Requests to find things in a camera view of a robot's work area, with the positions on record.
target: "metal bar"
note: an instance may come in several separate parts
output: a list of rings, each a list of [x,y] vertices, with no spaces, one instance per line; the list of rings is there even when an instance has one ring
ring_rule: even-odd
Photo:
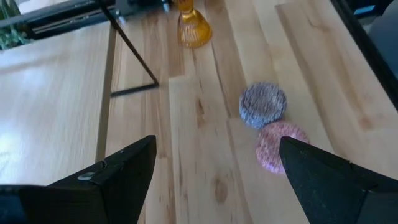
[[[111,12],[115,12],[114,5],[108,6],[108,10]],[[63,23],[74,22],[76,20],[79,20],[79,18],[87,18],[96,14],[101,14],[102,17],[106,19],[106,21],[108,21],[108,18],[104,15],[98,4],[96,2],[93,2],[92,4],[87,6],[80,6],[41,19],[31,20],[28,22],[28,25],[33,30],[44,29]]]
[[[159,86],[159,82],[157,81],[155,75],[152,73],[152,71],[149,69],[145,61],[142,59],[142,57],[139,55],[138,51],[136,48],[133,46],[133,44],[130,42],[129,38],[126,36],[126,34],[123,32],[122,28],[119,26],[118,22],[116,22],[116,19],[111,15],[111,13],[108,11],[102,0],[95,0],[98,2],[98,4],[101,6],[102,11],[104,12],[105,16],[109,19],[111,22],[112,26],[114,29],[116,29],[117,32],[119,32],[120,36],[124,40],[124,42],[127,44],[127,46],[130,48],[132,53],[136,56],[138,61],[141,63],[141,65],[144,67],[145,71],[149,74],[151,79],[154,81],[154,84],[156,86]]]
[[[42,29],[40,28],[35,28],[33,29],[34,32],[34,39],[35,40],[40,40],[44,39],[47,37],[52,37],[55,35],[60,35],[66,32],[70,32],[73,30],[77,30],[82,27],[98,24],[101,22],[106,22],[108,21],[108,18],[102,13],[102,11],[99,14],[96,15],[91,15],[88,16],[87,18],[82,18],[82,19],[76,19],[73,22],[67,22],[64,24],[60,24],[59,26],[51,26],[48,28]]]
[[[114,5],[114,0],[105,0],[106,5]],[[76,7],[85,6],[87,4],[93,4],[92,0],[68,0],[65,2],[61,2],[55,4],[53,6],[44,7],[42,9],[34,10],[32,12],[28,12],[19,16],[14,16],[5,20],[0,20],[0,28],[9,27],[10,25],[21,23],[21,22],[30,22],[34,20],[39,20],[48,16],[56,15],[67,10],[72,10]]]
[[[144,86],[129,88],[126,90],[115,91],[115,92],[111,93],[111,97],[117,97],[117,96],[123,96],[123,95],[131,94],[131,93],[137,93],[139,91],[150,90],[152,88],[157,88],[157,87],[159,87],[159,84],[153,83],[153,84],[148,84],[148,85],[144,85]]]

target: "black plastic part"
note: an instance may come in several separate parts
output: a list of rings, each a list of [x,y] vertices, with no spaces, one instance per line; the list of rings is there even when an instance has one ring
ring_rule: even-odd
[[[162,0],[116,0],[116,8],[119,9],[120,16],[130,16],[138,11],[137,9],[141,9],[140,11],[142,9],[144,11],[151,10],[167,2]]]
[[[398,223],[398,181],[290,137],[280,157],[311,224]]]
[[[2,185],[0,223],[137,223],[155,157],[156,138],[147,136],[47,187]]]
[[[384,91],[387,93],[392,104],[398,110],[398,80],[389,68],[388,64],[384,61],[382,55],[374,45],[373,41],[369,38],[362,25],[354,17],[353,11],[350,9],[346,0],[331,0],[337,13],[340,15],[341,20],[344,22],[348,31],[353,36],[362,54],[368,61],[368,64],[375,73],[380,84],[383,86]],[[385,1],[380,11],[385,10]]]
[[[393,0],[346,0],[346,3],[353,12],[363,7],[374,6],[371,12],[355,15],[356,18],[362,18],[371,15],[382,15],[392,1]]]

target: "amber glass vase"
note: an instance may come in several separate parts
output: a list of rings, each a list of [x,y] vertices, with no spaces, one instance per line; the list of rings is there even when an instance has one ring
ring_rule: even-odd
[[[200,47],[211,38],[211,27],[200,12],[193,9],[193,0],[177,0],[178,39],[186,47]]]

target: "wooden table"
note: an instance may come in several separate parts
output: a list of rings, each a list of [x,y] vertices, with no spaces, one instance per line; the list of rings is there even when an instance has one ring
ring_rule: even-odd
[[[114,37],[103,23],[0,53],[0,183],[47,185],[104,157]]]
[[[313,145],[398,179],[397,111],[328,0],[195,4],[213,27],[199,49],[178,45],[176,11],[124,26],[161,82],[111,100],[107,154],[147,134],[159,141],[140,223],[308,223],[287,178],[257,163],[257,131],[239,118],[239,95],[258,81],[285,90],[285,119]],[[114,68],[113,90],[147,81],[120,39]]]

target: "wooden surface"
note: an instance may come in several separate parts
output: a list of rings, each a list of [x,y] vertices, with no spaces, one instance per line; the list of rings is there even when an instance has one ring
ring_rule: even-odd
[[[0,183],[51,184],[104,156],[114,36],[104,23],[0,54]]]
[[[287,178],[257,163],[257,131],[239,118],[239,95],[258,81],[285,90],[285,119],[314,146],[398,179],[397,112],[328,0],[195,5],[213,28],[199,49],[178,45],[176,11],[124,26],[161,82],[109,111],[107,155],[158,137],[139,223],[308,223]],[[149,81],[126,49],[118,37],[114,90]]]

